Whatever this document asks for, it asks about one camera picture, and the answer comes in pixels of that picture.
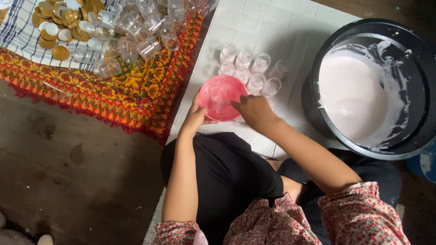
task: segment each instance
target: leg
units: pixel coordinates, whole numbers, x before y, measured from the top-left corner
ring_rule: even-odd
[[[195,136],[198,185],[197,223],[209,244],[222,244],[230,224],[256,197],[283,195],[278,173],[234,133]],[[175,140],[162,151],[165,185],[174,160]]]
[[[359,156],[351,151],[329,149],[333,154],[349,165],[364,182],[375,181],[379,186],[380,200],[395,207],[401,190],[401,179],[395,167],[383,161],[377,161]],[[293,161],[286,160],[279,168],[279,173],[288,178],[294,178],[297,182],[307,183],[306,190],[301,194],[299,205],[302,207],[310,228],[323,245],[329,245],[330,241],[325,233],[321,218],[321,209],[318,200],[324,196],[324,192],[310,181],[309,177]]]

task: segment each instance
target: pink plastic bowl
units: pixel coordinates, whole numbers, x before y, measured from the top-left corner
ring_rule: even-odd
[[[206,116],[219,122],[232,121],[241,114],[233,108],[230,101],[240,102],[241,95],[247,96],[247,90],[241,80],[220,75],[207,80],[200,89],[198,104],[206,106]]]

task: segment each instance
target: cream residue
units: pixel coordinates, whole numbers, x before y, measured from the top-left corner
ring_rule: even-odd
[[[401,90],[407,80],[399,70],[401,61],[382,57],[387,41],[366,48],[347,44],[331,50],[323,59],[319,73],[321,100],[332,123],[355,144],[384,147],[382,142],[395,137],[395,127],[405,128],[410,101],[403,102]]]

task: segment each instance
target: black bucket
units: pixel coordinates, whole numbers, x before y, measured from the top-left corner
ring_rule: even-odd
[[[407,78],[407,97],[410,101],[407,125],[394,128],[384,147],[354,144],[334,126],[321,104],[318,85],[324,56],[332,49],[346,44],[370,45],[391,43],[383,56],[402,59],[400,70]],[[315,57],[312,70],[302,88],[301,102],[310,123],[328,138],[337,139],[363,156],[381,160],[406,159],[422,152],[436,136],[436,53],[421,38],[400,23],[385,19],[364,19],[347,24],[331,35]]]

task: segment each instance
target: orange patterned fabric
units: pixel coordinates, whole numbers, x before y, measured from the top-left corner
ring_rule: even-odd
[[[0,78],[9,82],[17,96],[96,116],[111,126],[123,127],[126,133],[143,132],[165,144],[173,103],[189,72],[202,21],[201,17],[188,20],[188,31],[180,34],[177,52],[163,49],[153,60],[140,58],[133,64],[118,57],[123,72],[116,77],[100,79],[91,71],[41,65],[0,48]]]

